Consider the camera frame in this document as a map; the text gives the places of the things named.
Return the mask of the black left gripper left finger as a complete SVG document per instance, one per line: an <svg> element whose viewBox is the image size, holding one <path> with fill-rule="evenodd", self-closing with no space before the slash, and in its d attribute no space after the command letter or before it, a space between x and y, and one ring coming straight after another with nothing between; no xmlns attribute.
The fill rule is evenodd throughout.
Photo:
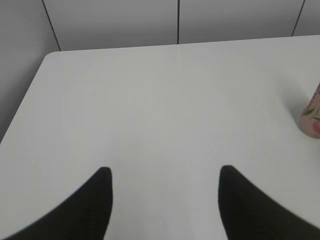
<svg viewBox="0 0 320 240"><path fill-rule="evenodd" d="M7 240L102 240L113 208L113 179L100 167L61 204Z"/></svg>

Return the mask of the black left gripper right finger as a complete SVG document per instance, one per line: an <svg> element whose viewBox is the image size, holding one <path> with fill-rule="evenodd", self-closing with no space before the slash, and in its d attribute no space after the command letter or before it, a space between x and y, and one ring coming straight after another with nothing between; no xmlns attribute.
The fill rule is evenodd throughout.
<svg viewBox="0 0 320 240"><path fill-rule="evenodd" d="M282 207L232 165L220 169L218 208L229 240L318 240L320 230Z"/></svg>

